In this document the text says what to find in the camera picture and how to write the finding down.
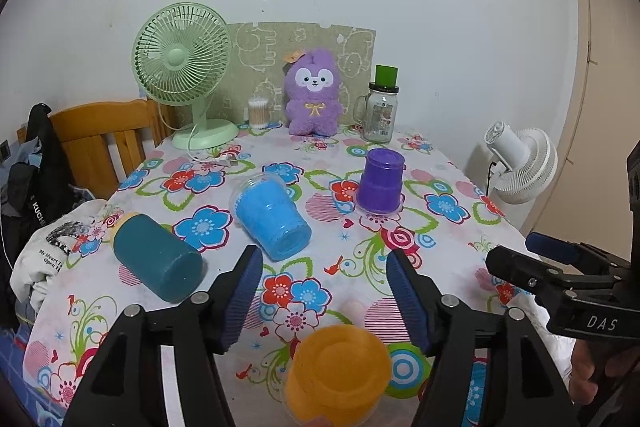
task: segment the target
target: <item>purple cup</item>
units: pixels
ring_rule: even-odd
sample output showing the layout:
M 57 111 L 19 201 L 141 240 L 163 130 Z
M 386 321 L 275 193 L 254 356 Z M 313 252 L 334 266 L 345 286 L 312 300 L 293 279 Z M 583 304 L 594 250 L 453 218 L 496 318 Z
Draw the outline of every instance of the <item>purple cup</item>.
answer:
M 404 156 L 391 149 L 372 149 L 356 192 L 358 206 L 371 214 L 391 214 L 402 203 Z

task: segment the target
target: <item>yellow bow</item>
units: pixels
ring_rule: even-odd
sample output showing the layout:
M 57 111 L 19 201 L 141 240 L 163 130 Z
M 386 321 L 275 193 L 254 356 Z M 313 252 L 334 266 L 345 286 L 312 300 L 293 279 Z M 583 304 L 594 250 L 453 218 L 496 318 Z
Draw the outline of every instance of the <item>yellow bow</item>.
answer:
M 320 111 L 318 111 L 318 109 L 320 109 L 320 110 L 324 109 L 324 103 L 323 102 L 321 102 L 321 103 L 308 102 L 308 103 L 305 103 L 305 107 L 307 109 L 311 109 L 311 114 L 309 116 L 313 116 L 313 115 L 320 116 Z

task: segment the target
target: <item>plastic cup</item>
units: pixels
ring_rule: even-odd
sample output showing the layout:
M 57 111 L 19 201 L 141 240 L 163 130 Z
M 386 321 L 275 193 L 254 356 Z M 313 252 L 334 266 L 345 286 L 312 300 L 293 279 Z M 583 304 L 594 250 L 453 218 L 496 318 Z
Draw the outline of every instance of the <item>plastic cup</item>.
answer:
M 325 416 L 348 427 L 373 413 L 390 379 L 391 358 L 379 338 L 356 326 L 330 326 L 298 346 L 282 397 L 299 423 Z
M 402 203 L 404 156 L 391 149 L 371 149 L 356 192 L 356 203 L 371 214 L 391 214 Z
M 164 301 L 186 299 L 202 281 L 198 250 L 145 214 L 126 214 L 112 232 L 113 252 L 130 272 Z
M 261 172 L 242 182 L 231 194 L 231 213 L 274 261 L 306 247 L 311 227 L 287 194 L 276 174 Z

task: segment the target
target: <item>wall socket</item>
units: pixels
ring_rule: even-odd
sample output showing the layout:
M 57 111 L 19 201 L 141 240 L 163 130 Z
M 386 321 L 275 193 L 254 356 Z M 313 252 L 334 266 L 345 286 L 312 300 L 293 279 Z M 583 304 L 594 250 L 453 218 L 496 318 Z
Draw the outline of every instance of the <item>wall socket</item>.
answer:
M 11 156 L 9 142 L 8 140 L 4 140 L 2 143 L 0 143 L 0 163 L 9 158 L 9 156 Z

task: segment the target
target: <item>orange cup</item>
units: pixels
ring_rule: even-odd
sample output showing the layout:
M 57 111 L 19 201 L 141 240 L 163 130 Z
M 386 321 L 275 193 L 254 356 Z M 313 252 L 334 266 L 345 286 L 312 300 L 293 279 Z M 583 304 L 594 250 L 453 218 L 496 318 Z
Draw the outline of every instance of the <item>orange cup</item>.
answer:
M 283 398 L 300 423 L 325 416 L 348 427 L 368 418 L 390 379 L 391 358 L 379 338 L 356 326 L 330 326 L 296 349 Z

